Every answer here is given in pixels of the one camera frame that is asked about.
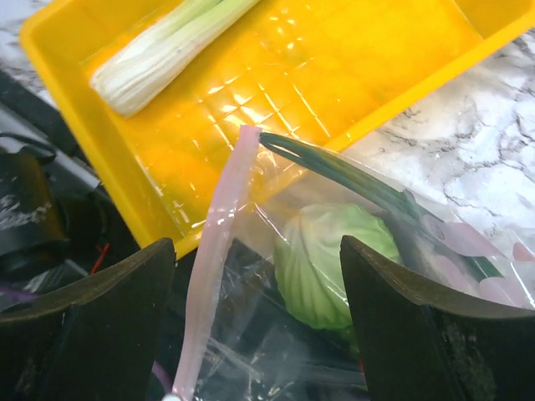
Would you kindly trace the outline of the green cabbage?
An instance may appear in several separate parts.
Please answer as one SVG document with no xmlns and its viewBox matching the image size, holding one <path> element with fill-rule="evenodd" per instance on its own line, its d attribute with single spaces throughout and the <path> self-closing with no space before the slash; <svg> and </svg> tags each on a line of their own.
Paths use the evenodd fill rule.
<svg viewBox="0 0 535 401">
<path fill-rule="evenodd" d="M 355 204 L 302 208 L 276 239 L 273 262 L 288 312 L 314 329 L 336 332 L 357 349 L 339 257 L 345 235 L 393 262 L 401 262 L 383 220 Z"/>
</svg>

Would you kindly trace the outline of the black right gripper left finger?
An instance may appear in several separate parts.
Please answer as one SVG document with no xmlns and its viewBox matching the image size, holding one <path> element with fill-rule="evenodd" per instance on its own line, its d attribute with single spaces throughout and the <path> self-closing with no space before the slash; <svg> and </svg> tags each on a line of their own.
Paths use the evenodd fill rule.
<svg viewBox="0 0 535 401">
<path fill-rule="evenodd" d="M 142 400 L 175 270 L 162 238 L 1 314 L 3 400 Z"/>
</svg>

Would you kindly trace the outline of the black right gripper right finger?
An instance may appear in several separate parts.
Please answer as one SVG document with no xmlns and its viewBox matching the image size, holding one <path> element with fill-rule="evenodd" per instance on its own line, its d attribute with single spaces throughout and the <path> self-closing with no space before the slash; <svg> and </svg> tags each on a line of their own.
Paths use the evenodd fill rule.
<svg viewBox="0 0 535 401">
<path fill-rule="evenodd" d="M 533 399 L 533 311 L 443 286 L 352 236 L 340 261 L 373 400 Z"/>
</svg>

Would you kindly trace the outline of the clear pink dotted zip bag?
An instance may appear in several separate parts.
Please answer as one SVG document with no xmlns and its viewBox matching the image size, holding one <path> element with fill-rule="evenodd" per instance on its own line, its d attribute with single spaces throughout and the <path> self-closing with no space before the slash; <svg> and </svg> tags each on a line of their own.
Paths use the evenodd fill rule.
<svg viewBox="0 0 535 401">
<path fill-rule="evenodd" d="M 253 126 L 218 181 L 170 400 L 531 400 L 534 232 L 489 240 Z"/>
</svg>

